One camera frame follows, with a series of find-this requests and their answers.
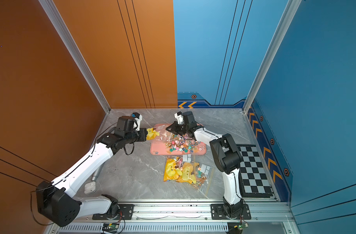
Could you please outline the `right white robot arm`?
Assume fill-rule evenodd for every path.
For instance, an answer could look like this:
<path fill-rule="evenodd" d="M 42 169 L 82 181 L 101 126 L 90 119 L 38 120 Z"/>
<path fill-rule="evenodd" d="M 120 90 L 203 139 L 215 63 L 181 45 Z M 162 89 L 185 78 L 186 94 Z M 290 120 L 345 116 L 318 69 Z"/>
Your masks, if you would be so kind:
<path fill-rule="evenodd" d="M 231 134 L 217 134 L 195 121 L 191 111 L 177 112 L 176 121 L 166 130 L 175 135 L 188 135 L 196 141 L 210 146 L 216 167 L 222 172 L 224 182 L 223 208 L 230 219 L 240 216 L 245 201 L 240 192 L 240 163 L 242 155 Z"/>

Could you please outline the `clear ziploc bag with candies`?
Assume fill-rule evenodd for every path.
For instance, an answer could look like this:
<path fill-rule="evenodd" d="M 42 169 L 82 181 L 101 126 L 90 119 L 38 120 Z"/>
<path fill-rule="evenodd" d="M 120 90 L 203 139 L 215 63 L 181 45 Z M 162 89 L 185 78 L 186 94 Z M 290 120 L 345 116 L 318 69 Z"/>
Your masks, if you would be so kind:
<path fill-rule="evenodd" d="M 172 141 L 177 135 L 166 130 L 167 125 L 159 125 L 157 127 L 148 128 L 146 140 L 153 143 L 168 143 Z"/>

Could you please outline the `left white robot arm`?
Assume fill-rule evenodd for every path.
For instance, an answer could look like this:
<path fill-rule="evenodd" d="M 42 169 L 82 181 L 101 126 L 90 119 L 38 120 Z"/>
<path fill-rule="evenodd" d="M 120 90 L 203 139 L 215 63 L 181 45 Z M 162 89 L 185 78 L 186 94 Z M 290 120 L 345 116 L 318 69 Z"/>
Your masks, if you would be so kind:
<path fill-rule="evenodd" d="M 51 182 L 41 182 L 34 191 L 38 212 L 60 227 L 82 216 L 105 215 L 109 219 L 119 216 L 116 198 L 106 194 L 80 198 L 76 194 L 86 180 L 119 150 L 124 150 L 128 144 L 146 141 L 147 129 L 141 127 L 142 119 L 139 113 L 119 117 L 116 126 L 101 135 L 92 149 L 72 167 Z"/>

